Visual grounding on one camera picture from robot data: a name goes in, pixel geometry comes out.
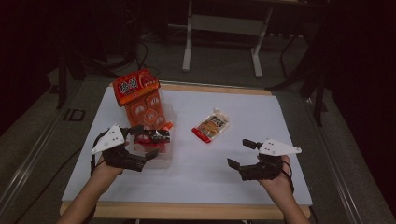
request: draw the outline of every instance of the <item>red snack wrapper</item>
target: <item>red snack wrapper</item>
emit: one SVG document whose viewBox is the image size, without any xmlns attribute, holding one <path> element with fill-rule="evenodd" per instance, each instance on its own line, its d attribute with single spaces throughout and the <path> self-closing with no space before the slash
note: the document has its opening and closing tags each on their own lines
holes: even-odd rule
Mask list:
<svg viewBox="0 0 396 224">
<path fill-rule="evenodd" d="M 152 76 L 148 69 L 132 72 L 113 81 L 113 89 L 119 106 L 127 105 L 159 88 L 159 80 Z"/>
<path fill-rule="evenodd" d="M 119 106 L 124 106 L 131 126 L 161 129 L 166 123 L 161 105 L 159 80 L 148 69 L 132 72 L 113 81 Z"/>
</svg>

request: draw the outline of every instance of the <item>chair leg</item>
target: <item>chair leg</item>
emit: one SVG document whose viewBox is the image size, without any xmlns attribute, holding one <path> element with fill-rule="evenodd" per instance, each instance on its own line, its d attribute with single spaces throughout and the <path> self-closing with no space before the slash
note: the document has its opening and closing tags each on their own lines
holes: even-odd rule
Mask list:
<svg viewBox="0 0 396 224">
<path fill-rule="evenodd" d="M 286 50 L 290 47 L 291 43 L 293 43 L 293 41 L 295 40 L 296 35 L 294 35 L 291 40 L 289 41 L 288 45 L 282 50 L 282 52 L 280 53 L 280 57 L 279 57 L 279 61 L 280 61 L 280 67 L 282 68 L 283 71 L 283 76 L 284 77 L 289 77 L 290 75 L 288 75 L 286 73 L 286 69 L 285 69 L 285 64 L 283 63 L 283 55 L 285 54 Z"/>
<path fill-rule="evenodd" d="M 304 98 L 308 98 L 314 92 L 318 86 L 318 70 L 314 69 L 310 71 L 309 76 L 306 76 L 306 80 L 303 86 L 300 88 L 300 95 Z"/>
</svg>

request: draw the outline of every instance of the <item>table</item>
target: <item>table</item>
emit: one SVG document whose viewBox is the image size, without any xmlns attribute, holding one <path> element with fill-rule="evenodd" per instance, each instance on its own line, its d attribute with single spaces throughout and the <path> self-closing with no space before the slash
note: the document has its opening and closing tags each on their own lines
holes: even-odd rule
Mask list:
<svg viewBox="0 0 396 224">
<path fill-rule="evenodd" d="M 237 97 L 242 97 L 243 94 L 246 94 L 246 96 L 257 96 L 260 98 L 262 98 L 262 96 L 271 96 L 271 93 L 269 91 L 261 91 L 261 90 L 213 88 L 213 87 L 197 87 L 197 86 L 179 86 L 179 85 L 163 85 L 163 84 L 162 84 L 162 90 L 166 90 L 169 92 L 183 91 L 183 94 L 181 97 L 188 97 L 188 94 L 193 94 L 192 92 L 194 92 L 194 91 L 204 92 L 205 94 L 207 94 L 209 92 L 216 92 L 216 93 L 220 93 L 220 94 L 227 93 L 227 96 L 231 96 L 231 97 L 233 97 L 233 99 L 237 99 Z M 75 195 L 79 192 L 79 189 L 82 188 L 82 186 L 85 184 L 86 180 L 89 178 L 89 158 L 91 157 L 89 152 L 91 151 L 90 147 L 92 144 L 92 142 L 89 141 L 89 138 L 94 137 L 96 135 L 95 132 L 103 131 L 103 130 L 95 130 L 97 128 L 97 124 L 100 122 L 100 121 L 98 121 L 100 119 L 100 118 L 98 118 L 98 116 L 101 112 L 101 107 L 99 108 L 98 114 L 95 118 L 95 121 L 93 122 L 92 129 L 90 130 L 90 133 L 89 133 L 89 137 L 87 137 L 87 142 L 84 145 L 84 148 L 87 150 L 85 150 L 83 148 L 83 152 L 81 152 L 81 155 L 78 158 L 78 163 L 76 165 L 75 171 L 73 172 L 71 179 L 69 181 L 69 184 L 66 188 L 66 191 L 65 191 L 65 194 L 63 197 L 64 202 L 61 207 L 61 213 L 64 212 L 64 210 L 67 208 L 67 206 L 73 200 Z M 278 109 L 280 109 L 280 108 L 274 108 L 274 112 L 280 112 L 280 111 L 278 111 Z M 178 122 L 182 122 L 182 121 L 178 119 L 177 123 L 176 123 L 176 129 L 180 130 L 181 126 Z M 230 127 L 232 127 L 232 125 L 234 125 L 234 126 L 238 125 L 238 122 L 235 119 L 234 120 L 231 119 L 230 122 L 231 122 Z M 280 127 L 279 131 L 284 133 L 285 132 L 284 128 L 286 128 L 286 125 L 285 125 L 285 127 Z M 233 128 L 233 129 L 227 130 L 225 132 L 229 132 L 229 134 L 231 134 L 233 132 L 239 132 L 239 131 L 240 130 Z M 287 135 L 286 138 L 282 139 L 284 142 L 290 141 L 289 134 L 286 133 L 286 135 Z M 224 141 L 225 139 L 230 139 L 230 138 L 233 138 L 233 137 L 224 133 L 224 135 L 221 135 L 221 136 L 219 136 L 219 138 L 215 139 L 213 144 L 220 143 L 221 141 Z M 197 141 L 194 142 L 194 144 L 199 145 L 200 144 L 199 140 L 198 139 L 196 139 L 196 140 Z M 241 150 L 247 150 L 247 152 L 251 151 L 254 155 L 257 155 L 256 152 L 253 152 L 250 149 L 241 149 Z M 216 158 L 217 156 L 224 157 L 224 154 L 220 154 L 219 152 L 215 153 L 213 155 L 214 158 Z M 201 154 L 205 154 L 205 153 L 197 152 L 196 158 L 199 158 L 201 156 Z M 298 161 L 297 161 L 295 155 L 294 156 L 290 155 L 290 159 L 292 161 L 292 164 L 295 165 L 294 167 L 292 166 L 293 176 L 296 176 L 293 178 L 293 180 L 295 181 L 294 186 L 296 187 L 295 196 L 296 196 L 296 199 L 298 202 L 299 201 L 303 202 L 301 207 L 302 207 L 305 215 L 309 217 L 310 212 L 309 212 L 308 206 L 310 204 L 312 204 L 312 201 L 310 199 L 309 193 L 307 192 L 307 187 L 304 182 L 304 177 L 303 177 L 302 171 L 298 165 Z M 179 163 L 176 161 L 172 161 L 175 163 L 172 164 L 171 168 L 175 168 L 175 167 L 179 166 Z M 189 161 L 189 165 L 191 167 L 194 167 L 194 165 L 196 163 L 197 162 L 195 160 Z M 107 193 L 105 195 L 103 195 L 101 200 L 99 200 L 99 202 L 97 204 L 95 217 L 140 218 L 140 219 L 142 219 L 142 218 L 163 218 L 163 219 L 239 219 L 239 220 L 244 220 L 244 219 L 248 219 L 248 220 L 251 220 L 251 219 L 282 219 L 283 218 L 282 213 L 271 202 L 268 195 L 265 196 L 266 193 L 264 192 L 263 189 L 261 189 L 261 187 L 258 186 L 257 182 L 242 181 L 240 179 L 239 174 L 236 171 L 234 171 L 231 168 L 226 167 L 226 166 L 227 165 L 224 165 L 224 168 L 216 167 L 217 171 L 219 171 L 220 173 L 225 172 L 227 174 L 224 173 L 224 176 L 221 178 L 221 181 L 216 182 L 217 180 L 213 180 L 213 182 L 216 182 L 216 183 L 214 183 L 214 185 L 211 185 L 212 183 L 205 182 L 206 175 L 198 175 L 198 176 L 196 175 L 195 176 L 196 179 L 201 178 L 202 182 L 194 183 L 194 185 L 198 186 L 198 189 L 188 189 L 187 191 L 191 195 L 201 193 L 199 195 L 200 197 L 197 197 L 197 196 L 195 196 L 195 198 L 180 197 L 180 198 L 177 198 L 174 202 L 169 202 L 170 199 L 167 198 L 167 196 L 165 196 L 164 197 L 165 199 L 163 200 L 163 199 L 159 199 L 159 198 L 161 198 L 161 195 L 159 198 L 156 198 L 156 197 L 150 197 L 150 195 L 147 194 L 147 191 L 150 191 L 150 193 L 151 193 L 151 192 L 154 192 L 154 190 L 155 190 L 156 186 L 153 185 L 152 183 L 165 183 L 165 185 L 161 185 L 161 186 L 164 189 L 166 189 L 168 187 L 166 185 L 166 180 L 163 180 L 158 176 L 156 176 L 156 178 L 150 178 L 150 179 L 146 178 L 148 175 L 165 174 L 167 172 L 167 170 L 164 170 L 164 171 L 144 170 L 142 173 L 126 171 L 126 172 L 124 172 L 123 175 L 118 177 L 118 179 L 113 184 L 113 186 L 111 186 L 110 189 L 107 191 Z M 124 190 L 126 190 L 126 189 L 127 189 L 127 191 L 129 191 L 128 188 L 124 188 L 124 185 L 128 185 L 131 182 L 130 179 L 129 180 L 126 179 L 128 177 L 128 175 L 133 175 L 134 180 L 137 179 L 137 181 L 143 180 L 143 181 L 151 182 L 148 185 L 142 184 L 142 185 L 144 185 L 144 187 L 139 186 L 140 185 L 139 183 L 134 183 L 135 185 L 132 186 L 132 189 L 134 189 L 134 190 L 146 189 L 147 190 L 146 192 L 141 191 L 140 194 L 143 194 L 143 195 L 147 194 L 147 195 L 144 195 L 144 197 L 150 198 L 150 199 L 148 199 L 146 202 L 142 202 L 142 200 L 139 198 L 140 197 L 139 195 L 134 195 L 135 201 L 130 202 L 130 201 L 125 201 L 122 198 L 122 197 L 128 197 L 127 195 L 120 196 L 120 195 L 116 195 L 114 193 L 117 191 L 124 192 Z M 177 174 L 176 175 L 174 174 L 174 175 L 170 176 L 169 178 L 178 179 L 178 178 L 180 178 L 180 176 L 178 176 Z M 189 185 L 189 183 L 182 183 L 182 182 L 180 182 L 180 180 L 177 183 L 179 183 L 178 185 L 186 185 L 186 186 Z M 233 199 L 227 199 L 225 197 L 221 198 L 221 195 L 209 195 L 208 196 L 208 195 L 204 195 L 204 194 L 202 194 L 202 192 L 200 192 L 200 189 L 207 190 L 206 188 L 208 186 L 210 187 L 209 189 L 215 189 L 216 186 L 218 186 L 218 185 L 220 185 L 224 188 L 224 184 L 226 185 L 225 189 L 229 190 L 232 193 L 233 193 L 233 188 L 236 187 L 237 188 L 236 194 L 238 194 L 238 192 L 244 192 L 243 190 L 240 190 L 240 189 L 244 189 L 244 188 L 246 188 L 246 191 L 244 193 L 247 193 L 248 191 L 251 191 L 252 189 L 253 190 L 257 189 L 260 191 L 260 194 L 262 195 L 263 198 L 266 197 L 266 199 L 265 199 L 266 203 L 261 202 L 261 200 L 254 202 L 255 199 L 250 199 L 249 197 L 245 197 L 247 195 L 243 196 L 242 198 L 240 196 L 235 196 L 235 198 L 237 198 L 237 200 L 238 200 L 238 203 L 230 203 Z M 215 192 L 218 194 L 222 194 L 223 191 L 225 191 L 225 190 L 220 189 L 219 191 L 215 191 Z M 220 202 L 220 203 L 210 202 L 212 200 L 223 201 L 223 202 Z"/>
<path fill-rule="evenodd" d="M 263 21 L 258 21 L 195 14 L 192 11 L 192 1 L 193 0 L 189 0 L 187 19 L 187 42 L 184 51 L 182 70 L 184 72 L 190 71 L 192 48 L 191 32 L 193 29 L 243 35 L 256 35 L 258 37 L 258 40 L 254 48 L 251 49 L 251 58 L 253 61 L 255 76 L 257 78 L 262 77 L 262 67 L 260 65 L 259 52 L 260 48 L 262 47 L 262 41 L 264 40 L 265 33 L 274 10 L 274 6 L 279 4 L 310 6 L 310 4 L 307 4 L 305 2 L 299 2 L 298 0 L 251 0 L 257 3 L 264 3 L 269 6 L 267 11 L 264 12 L 266 13 L 265 19 Z"/>
</svg>

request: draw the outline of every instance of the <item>wooden table edge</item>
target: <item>wooden table edge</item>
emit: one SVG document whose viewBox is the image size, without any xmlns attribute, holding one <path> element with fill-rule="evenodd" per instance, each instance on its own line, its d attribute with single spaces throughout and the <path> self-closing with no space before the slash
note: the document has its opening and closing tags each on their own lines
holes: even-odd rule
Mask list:
<svg viewBox="0 0 396 224">
<path fill-rule="evenodd" d="M 206 91 L 206 92 L 219 92 L 219 93 L 234 93 L 234 94 L 250 94 L 250 95 L 272 95 L 270 91 L 237 88 L 237 87 L 223 87 L 223 86 L 207 86 L 199 84 L 169 84 L 161 83 L 160 89 L 167 91 Z"/>
<path fill-rule="evenodd" d="M 62 214 L 71 202 L 63 202 Z M 311 213 L 301 205 L 306 217 Z M 264 220 L 283 219 L 276 205 L 208 204 L 208 203 L 110 203 L 99 202 L 94 217 L 130 219 L 206 219 L 206 220 Z"/>
<path fill-rule="evenodd" d="M 168 91 L 205 91 L 251 95 L 272 95 L 270 91 L 245 88 L 204 86 L 195 84 L 162 83 L 161 89 Z M 71 202 L 63 202 L 62 214 Z M 304 214 L 310 217 L 307 205 L 301 205 Z M 208 204 L 208 203 L 105 203 L 96 206 L 95 217 L 108 218 L 153 218 L 153 219 L 283 219 L 275 205 L 252 204 Z"/>
</svg>

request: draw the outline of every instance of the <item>forearm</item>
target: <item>forearm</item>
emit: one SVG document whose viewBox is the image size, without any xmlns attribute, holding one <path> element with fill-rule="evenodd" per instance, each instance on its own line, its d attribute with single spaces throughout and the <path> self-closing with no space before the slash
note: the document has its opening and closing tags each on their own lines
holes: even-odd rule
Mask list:
<svg viewBox="0 0 396 224">
<path fill-rule="evenodd" d="M 96 206 L 100 196 L 115 180 L 113 177 L 92 176 L 76 199 L 70 203 L 58 223 L 81 223 Z"/>
<path fill-rule="evenodd" d="M 306 218 L 303 210 L 295 200 L 288 201 L 287 203 L 280 203 L 278 205 L 282 211 L 284 218 L 288 224 L 308 224 L 309 220 Z"/>
</svg>

